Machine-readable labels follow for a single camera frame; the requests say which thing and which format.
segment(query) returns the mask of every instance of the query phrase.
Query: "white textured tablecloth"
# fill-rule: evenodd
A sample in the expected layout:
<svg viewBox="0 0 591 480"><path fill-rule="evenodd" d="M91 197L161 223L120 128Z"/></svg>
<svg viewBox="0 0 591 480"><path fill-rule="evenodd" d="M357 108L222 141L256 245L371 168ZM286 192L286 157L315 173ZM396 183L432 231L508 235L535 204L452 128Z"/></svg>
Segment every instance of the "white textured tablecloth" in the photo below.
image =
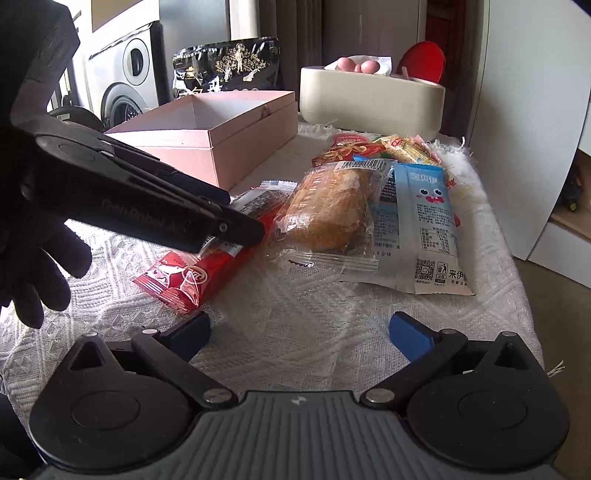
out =
<svg viewBox="0 0 591 480"><path fill-rule="evenodd" d="M299 134L233 193L265 179L299 181L335 132L301 124ZM359 394L407 363L387 337L388 320L397 310L435 330L456 328L471 339L492 340L502 330L513 330L541 361L523 285L478 175L464 155L444 155L443 161L465 184L451 196L462 220L460 265L475 296L414 296L340 283L335 270L280 266L263 261L259 251L206 306L212 337L192 363L238 393L275 388ZM174 313L130 281L169 249L70 224L92 247L93 262L83 279L69 278L68 309L46 310L41 330L24 327L10 309L0 320L0 389L24 423L83 332L127 339L142 327L165 329L175 321Z"/></svg>

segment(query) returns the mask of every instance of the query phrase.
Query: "red snack package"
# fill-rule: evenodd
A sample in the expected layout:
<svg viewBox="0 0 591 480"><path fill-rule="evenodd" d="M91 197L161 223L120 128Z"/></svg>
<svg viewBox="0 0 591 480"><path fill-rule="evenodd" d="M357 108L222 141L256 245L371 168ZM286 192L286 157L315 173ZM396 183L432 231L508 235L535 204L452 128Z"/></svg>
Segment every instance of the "red snack package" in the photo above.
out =
<svg viewBox="0 0 591 480"><path fill-rule="evenodd" d="M230 207L258 219L271 231L275 215L297 183L266 180L235 199ZM210 238L199 254L169 252L132 281L149 295L179 313L191 313L210 299L254 253L256 245L241 245Z"/></svg>
<svg viewBox="0 0 591 480"><path fill-rule="evenodd" d="M382 144L370 142L363 135L339 134L333 137L333 144L328 150L312 158L312 165L320 167L334 161L351 161L353 155L364 158L379 157L386 147Z"/></svg>

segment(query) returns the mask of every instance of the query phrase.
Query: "open cardboard box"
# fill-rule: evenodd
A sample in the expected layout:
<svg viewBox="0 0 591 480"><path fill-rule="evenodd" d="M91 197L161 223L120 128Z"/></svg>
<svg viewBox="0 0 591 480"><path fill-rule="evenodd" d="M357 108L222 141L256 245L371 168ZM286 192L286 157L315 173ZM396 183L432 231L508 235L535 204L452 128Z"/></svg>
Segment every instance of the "open cardboard box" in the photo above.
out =
<svg viewBox="0 0 591 480"><path fill-rule="evenodd" d="M243 90L189 95L107 135L230 190L296 133L294 92Z"/></svg>

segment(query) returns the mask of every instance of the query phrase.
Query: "plastic wrapper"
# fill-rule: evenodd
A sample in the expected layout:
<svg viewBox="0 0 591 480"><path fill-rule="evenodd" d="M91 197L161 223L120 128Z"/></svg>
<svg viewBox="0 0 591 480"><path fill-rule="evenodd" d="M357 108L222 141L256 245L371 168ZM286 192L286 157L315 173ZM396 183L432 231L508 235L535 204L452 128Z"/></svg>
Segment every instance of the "plastic wrapper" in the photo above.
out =
<svg viewBox="0 0 591 480"><path fill-rule="evenodd" d="M267 180L240 195L230 206L257 218L269 233L295 186L291 181ZM211 237L198 254L169 252L133 282L173 310L191 313L207 302L256 248Z"/></svg>
<svg viewBox="0 0 591 480"><path fill-rule="evenodd" d="M354 155L363 158L379 158L386 148L371 142L359 134L339 134L332 138L333 144L317 157L312 158L312 166L320 167L336 161L353 160Z"/></svg>
<svg viewBox="0 0 591 480"><path fill-rule="evenodd" d="M279 41L247 38L184 48L173 56L174 97L227 90L276 90Z"/></svg>
<svg viewBox="0 0 591 480"><path fill-rule="evenodd" d="M402 138L398 135L380 137L375 141L382 145L385 151L383 158L390 158L399 163L418 163L420 165L441 166L439 156L427 145L427 143L416 135L412 138ZM457 185L455 179L445 170L445 183L447 189Z"/></svg>
<svg viewBox="0 0 591 480"><path fill-rule="evenodd" d="M406 293L473 295L460 267L457 230L441 167L394 164L373 214L377 271L346 270L341 280Z"/></svg>
<svg viewBox="0 0 591 480"><path fill-rule="evenodd" d="M304 264L377 268L371 205L390 162L340 161L309 170L275 219L281 255Z"/></svg>

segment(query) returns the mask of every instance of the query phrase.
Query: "blue gripper pad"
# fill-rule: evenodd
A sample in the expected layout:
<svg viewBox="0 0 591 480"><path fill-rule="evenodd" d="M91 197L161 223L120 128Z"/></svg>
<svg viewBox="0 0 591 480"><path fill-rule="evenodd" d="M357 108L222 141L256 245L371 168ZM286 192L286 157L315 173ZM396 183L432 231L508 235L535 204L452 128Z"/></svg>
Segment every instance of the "blue gripper pad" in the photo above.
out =
<svg viewBox="0 0 591 480"><path fill-rule="evenodd" d="M404 312L390 318L390 341L410 362L423 356L435 346L439 334Z"/></svg>

